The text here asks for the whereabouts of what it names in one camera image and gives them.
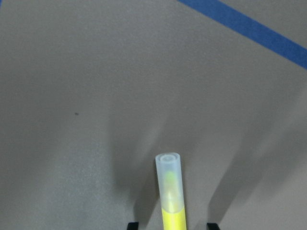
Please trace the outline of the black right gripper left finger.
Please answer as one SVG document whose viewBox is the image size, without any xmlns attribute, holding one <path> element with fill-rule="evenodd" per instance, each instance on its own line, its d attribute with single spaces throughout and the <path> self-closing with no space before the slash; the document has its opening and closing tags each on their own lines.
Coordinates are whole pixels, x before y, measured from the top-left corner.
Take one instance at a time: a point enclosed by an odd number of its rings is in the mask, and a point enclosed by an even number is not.
<svg viewBox="0 0 307 230">
<path fill-rule="evenodd" d="M 127 225 L 127 230 L 138 230 L 139 223 L 138 222 L 129 222 Z"/>
</svg>

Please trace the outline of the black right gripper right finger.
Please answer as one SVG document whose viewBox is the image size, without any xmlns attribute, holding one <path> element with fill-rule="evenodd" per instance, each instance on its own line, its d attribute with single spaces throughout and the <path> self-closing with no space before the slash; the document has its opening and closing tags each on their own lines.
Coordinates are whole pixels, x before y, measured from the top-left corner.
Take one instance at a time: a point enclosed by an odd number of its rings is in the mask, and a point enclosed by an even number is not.
<svg viewBox="0 0 307 230">
<path fill-rule="evenodd" d="M 207 230 L 220 230 L 217 223 L 207 223 Z"/>
</svg>

